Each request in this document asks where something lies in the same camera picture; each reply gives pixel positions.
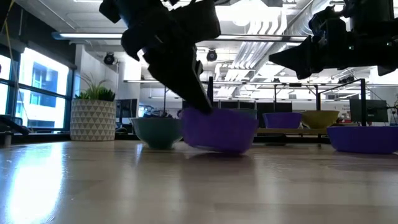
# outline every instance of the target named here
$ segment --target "purple bowl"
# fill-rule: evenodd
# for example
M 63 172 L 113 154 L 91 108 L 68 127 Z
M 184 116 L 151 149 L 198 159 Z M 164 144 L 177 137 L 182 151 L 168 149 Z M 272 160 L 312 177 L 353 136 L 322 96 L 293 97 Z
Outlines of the purple bowl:
M 193 147 L 211 151 L 244 153 L 250 149 L 257 133 L 258 120 L 228 109 L 213 109 L 204 115 L 196 109 L 184 109 L 182 133 L 184 141 Z
M 330 127 L 328 135 L 339 152 L 392 154 L 398 150 L 398 127 Z
M 301 113 L 265 113 L 262 114 L 266 128 L 296 129 L 300 127 Z

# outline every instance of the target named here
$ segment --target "green plant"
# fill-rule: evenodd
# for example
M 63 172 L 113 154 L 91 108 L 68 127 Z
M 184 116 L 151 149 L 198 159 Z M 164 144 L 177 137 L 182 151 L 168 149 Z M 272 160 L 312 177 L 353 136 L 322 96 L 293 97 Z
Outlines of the green plant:
M 104 83 L 110 82 L 109 80 L 101 80 L 97 84 L 94 81 L 93 74 L 91 76 L 82 74 L 80 78 L 88 85 L 88 89 L 83 90 L 79 95 L 75 95 L 76 99 L 114 101 L 115 93 L 103 86 Z

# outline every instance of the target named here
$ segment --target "wooden floor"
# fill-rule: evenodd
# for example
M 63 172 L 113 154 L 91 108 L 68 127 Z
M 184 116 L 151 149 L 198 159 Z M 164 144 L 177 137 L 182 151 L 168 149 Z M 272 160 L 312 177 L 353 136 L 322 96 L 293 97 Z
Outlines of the wooden floor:
M 398 223 L 398 156 L 60 142 L 0 149 L 0 223 Z

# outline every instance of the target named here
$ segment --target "bowl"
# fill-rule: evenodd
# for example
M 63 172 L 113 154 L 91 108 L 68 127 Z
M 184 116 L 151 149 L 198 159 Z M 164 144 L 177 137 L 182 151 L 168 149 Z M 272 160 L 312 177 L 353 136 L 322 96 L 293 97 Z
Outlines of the bowl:
M 242 112 L 213 109 L 205 115 L 193 108 L 184 110 L 182 133 L 184 141 L 192 147 L 241 154 L 250 149 L 257 133 L 258 120 Z
M 300 113 L 265 113 L 262 115 L 266 128 L 297 129 L 300 127 Z
M 230 109 L 232 111 L 236 111 L 238 113 L 246 114 L 250 116 L 252 119 L 257 119 L 257 110 L 255 109 Z
M 392 154 L 398 151 L 398 127 L 330 127 L 331 145 L 339 152 Z
M 311 129 L 325 129 L 336 123 L 339 111 L 304 111 L 303 124 Z
M 181 140 L 181 120 L 173 118 L 131 119 L 139 139 L 152 149 L 170 149 Z

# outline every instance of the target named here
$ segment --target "teal bowl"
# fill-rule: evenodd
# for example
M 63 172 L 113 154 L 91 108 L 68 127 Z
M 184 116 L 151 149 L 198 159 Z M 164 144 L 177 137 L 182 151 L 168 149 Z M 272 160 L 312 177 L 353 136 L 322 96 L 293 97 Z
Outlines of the teal bowl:
M 171 149 L 182 139 L 180 119 L 134 118 L 131 121 L 137 137 L 152 149 Z
M 241 114 L 246 114 L 252 119 L 257 119 L 257 110 L 255 109 L 231 109 Z

